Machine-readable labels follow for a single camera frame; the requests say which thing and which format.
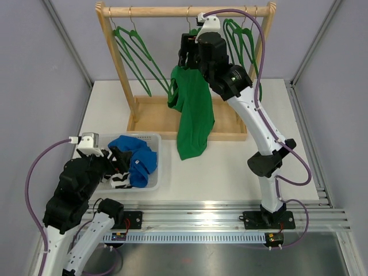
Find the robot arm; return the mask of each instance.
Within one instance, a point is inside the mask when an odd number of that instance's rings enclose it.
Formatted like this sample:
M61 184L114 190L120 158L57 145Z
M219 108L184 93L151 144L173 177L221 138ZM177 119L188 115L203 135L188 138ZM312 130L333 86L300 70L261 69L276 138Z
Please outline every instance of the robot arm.
M262 193L260 206L262 219L268 226L272 225L286 210L286 205L277 196L275 176L282 166L282 159L289 151L273 139L259 115L258 110L263 107L260 102L258 102L258 109L256 107L255 91L246 70L229 63L226 41L219 34L219 19L216 16L204 18L201 13L197 21L199 25L202 25L198 35L182 35L179 65L184 65L187 59L186 65L189 68L198 69L211 89L229 103L252 134L258 152L248 160L248 166L259 178ZM262 111L279 139L291 149L295 148L295 141L285 139L271 122L267 113Z
M106 175L125 173L129 169L131 152L116 147L98 149L98 134L84 133L77 146L80 158L68 161L61 173L53 197L46 205L43 222L49 250L43 276L79 276L101 237L114 225L121 225L124 206L110 199L103 200L87 232L68 253L88 200Z

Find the metal floor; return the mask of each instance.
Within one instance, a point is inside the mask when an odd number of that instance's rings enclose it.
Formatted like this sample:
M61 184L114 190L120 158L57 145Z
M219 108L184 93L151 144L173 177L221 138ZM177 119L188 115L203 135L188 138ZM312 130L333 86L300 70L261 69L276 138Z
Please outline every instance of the metal floor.
M297 234L285 235L287 244ZM244 276L348 275L334 233L309 233L295 247L282 251L257 250L245 244L125 244L119 248L116 276ZM110 268L114 253L100 249L85 270L101 273Z

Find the wooden base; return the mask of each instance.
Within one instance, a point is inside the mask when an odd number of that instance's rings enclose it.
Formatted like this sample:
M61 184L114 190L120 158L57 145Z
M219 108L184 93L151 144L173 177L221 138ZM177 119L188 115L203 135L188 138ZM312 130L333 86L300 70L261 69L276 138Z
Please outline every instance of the wooden base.
M129 116L127 132L155 132L162 139L175 140L181 113L167 107L165 96L135 96L139 121ZM212 98L215 124L208 140L245 141L247 128L237 120L235 111L221 98Z

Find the wooden rod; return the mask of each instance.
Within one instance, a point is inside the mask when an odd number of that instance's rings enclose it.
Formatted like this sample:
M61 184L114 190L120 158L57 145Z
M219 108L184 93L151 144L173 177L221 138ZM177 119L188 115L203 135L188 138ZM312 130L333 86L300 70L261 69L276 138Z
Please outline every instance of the wooden rod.
M213 10L237 9L245 11L244 6L226 6L226 7L132 7L132 17L196 17L199 13L212 12ZM270 14L270 8L265 7L247 7L247 13L252 16L267 17ZM104 7L104 17L129 17L129 7ZM240 13L220 13L218 17L243 17Z

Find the green t-shirt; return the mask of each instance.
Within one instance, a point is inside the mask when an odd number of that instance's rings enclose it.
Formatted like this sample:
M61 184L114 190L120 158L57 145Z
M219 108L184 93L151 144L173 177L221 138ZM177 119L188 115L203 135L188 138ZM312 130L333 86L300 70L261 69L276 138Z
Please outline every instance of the green t-shirt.
M172 70L171 80L174 92L167 105L182 113L177 136L180 158L200 156L214 124L208 83L198 70L179 66Z

